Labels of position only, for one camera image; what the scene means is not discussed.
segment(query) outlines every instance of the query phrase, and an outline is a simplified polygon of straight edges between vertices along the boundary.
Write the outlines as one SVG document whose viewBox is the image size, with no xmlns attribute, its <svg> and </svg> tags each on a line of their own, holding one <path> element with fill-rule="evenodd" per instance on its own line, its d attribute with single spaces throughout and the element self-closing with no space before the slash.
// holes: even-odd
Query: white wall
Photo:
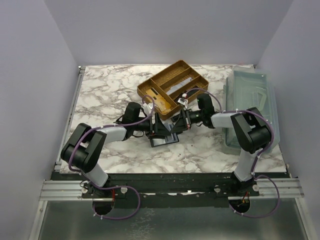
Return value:
<svg viewBox="0 0 320 240">
<path fill-rule="evenodd" d="M 258 67 L 272 72 L 280 146 L 320 237 L 319 10 L 319 0 L 294 0 Z"/>
<path fill-rule="evenodd" d="M 80 65 L 257 64 L 292 0 L 45 0 Z"/>
<path fill-rule="evenodd" d="M 0 239 L 25 240 L 79 69 L 43 0 L 0 3 Z"/>
</svg>

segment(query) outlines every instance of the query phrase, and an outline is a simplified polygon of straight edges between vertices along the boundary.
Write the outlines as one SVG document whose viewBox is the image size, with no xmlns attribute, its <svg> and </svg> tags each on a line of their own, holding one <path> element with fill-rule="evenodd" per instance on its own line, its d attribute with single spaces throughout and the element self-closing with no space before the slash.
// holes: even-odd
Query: container lid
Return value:
<svg viewBox="0 0 320 240">
<path fill-rule="evenodd" d="M 270 149 L 280 141 L 278 113 L 274 88 L 268 75 L 254 68 L 235 67 L 226 81 L 226 110 L 246 110 L 256 107 L 274 131 Z M 225 144 L 240 148 L 233 129 L 225 130 Z"/>
</svg>

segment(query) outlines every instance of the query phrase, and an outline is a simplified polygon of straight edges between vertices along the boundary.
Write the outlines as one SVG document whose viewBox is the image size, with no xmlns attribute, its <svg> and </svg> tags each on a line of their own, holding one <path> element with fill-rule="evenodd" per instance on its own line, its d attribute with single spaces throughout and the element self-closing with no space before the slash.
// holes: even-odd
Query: marble surface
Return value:
<svg viewBox="0 0 320 240">
<path fill-rule="evenodd" d="M 79 123 L 92 127 L 113 123 L 129 102 L 141 103 L 137 85 L 167 65 L 101 65 L 85 69 L 70 133 Z M 210 84 L 208 90 L 223 99 L 223 85 L 234 65 L 193 65 Z M 196 101 L 189 104 L 197 109 Z M 232 172 L 239 156 L 222 152 L 221 129 L 193 126 L 179 135 L 179 143 L 151 148 L 146 137 L 131 137 L 103 147 L 99 164 L 108 173 L 225 173 Z M 276 146 L 263 155 L 257 172 L 285 172 L 285 163 Z M 70 173 L 62 161 L 61 173 Z"/>
</svg>

